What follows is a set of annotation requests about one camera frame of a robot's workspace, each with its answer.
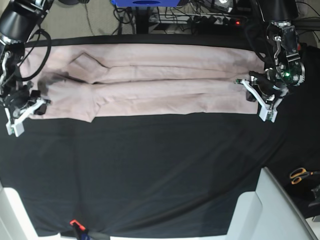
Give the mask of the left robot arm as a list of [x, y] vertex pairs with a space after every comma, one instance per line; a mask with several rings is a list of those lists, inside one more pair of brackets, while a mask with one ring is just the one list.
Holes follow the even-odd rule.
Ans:
[[299, 37], [293, 24], [298, 8], [294, 0], [252, 0], [250, 3], [255, 21], [246, 27], [245, 35], [252, 46], [250, 29], [260, 28], [266, 55], [262, 56], [257, 50], [255, 54], [266, 68], [263, 73], [250, 71], [248, 79], [236, 79], [235, 83], [245, 87], [247, 101], [259, 103], [259, 117], [264, 122], [275, 122], [283, 99], [305, 81]]

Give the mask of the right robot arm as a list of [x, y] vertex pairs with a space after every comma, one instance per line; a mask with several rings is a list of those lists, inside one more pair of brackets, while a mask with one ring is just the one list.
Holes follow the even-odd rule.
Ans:
[[[9, 135], [24, 133], [23, 122], [31, 115], [46, 113], [50, 100], [33, 90], [32, 80], [44, 68], [52, 49], [51, 36], [41, 28], [50, 11], [51, 0], [11, 0], [0, 16], [0, 104]], [[20, 76], [20, 66], [29, 56], [25, 44], [35, 35], [47, 41], [47, 50], [38, 69], [28, 77]]]

